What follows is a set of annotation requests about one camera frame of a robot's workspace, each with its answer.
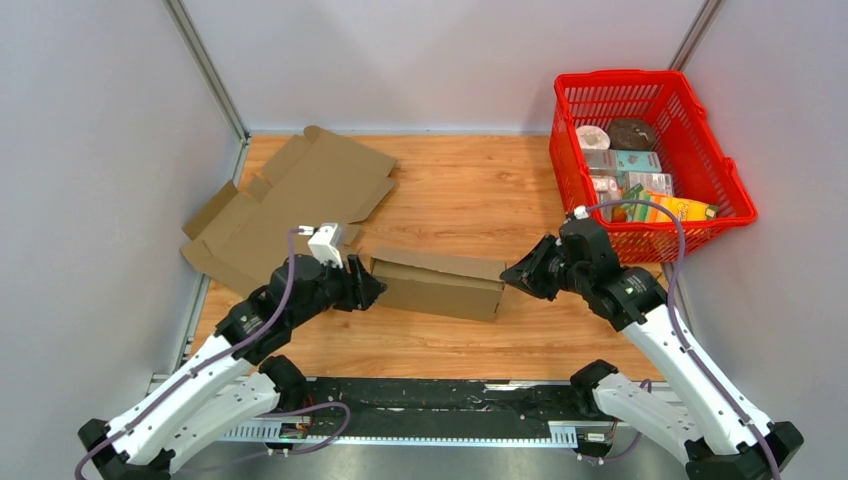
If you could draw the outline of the brown cardboard box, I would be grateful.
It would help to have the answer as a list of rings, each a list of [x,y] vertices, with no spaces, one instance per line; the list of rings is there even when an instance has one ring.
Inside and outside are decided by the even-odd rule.
[[[389,308],[492,322],[501,303],[506,263],[380,247],[371,273],[387,285],[378,302]]]

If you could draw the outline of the brown cardboard sheet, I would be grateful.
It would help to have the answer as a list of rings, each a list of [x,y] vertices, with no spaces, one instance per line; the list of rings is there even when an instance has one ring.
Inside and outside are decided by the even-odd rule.
[[[312,125],[291,137],[245,190],[227,182],[184,225],[183,257],[197,271],[247,296],[287,258],[298,226],[337,223],[352,244],[396,187],[395,158]]]

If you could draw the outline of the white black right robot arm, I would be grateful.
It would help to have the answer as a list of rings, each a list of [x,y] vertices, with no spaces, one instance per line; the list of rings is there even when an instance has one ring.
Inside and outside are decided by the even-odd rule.
[[[645,269],[624,266],[607,231],[573,218],[504,270],[507,285],[535,298],[579,295],[662,373],[676,408],[596,360],[571,377],[579,416],[622,420],[662,446],[690,479],[775,479],[804,443],[789,421],[774,421],[736,388],[680,324],[667,291]]]

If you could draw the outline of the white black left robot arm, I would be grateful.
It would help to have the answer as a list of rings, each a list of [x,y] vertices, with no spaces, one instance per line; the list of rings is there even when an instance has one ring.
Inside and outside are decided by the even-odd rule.
[[[168,479],[252,417],[308,413],[305,378],[277,350],[310,319],[330,309],[365,311],[386,289],[355,254],[339,266],[290,256],[153,393],[122,415],[79,429],[86,454],[76,478],[93,464],[104,479]]]

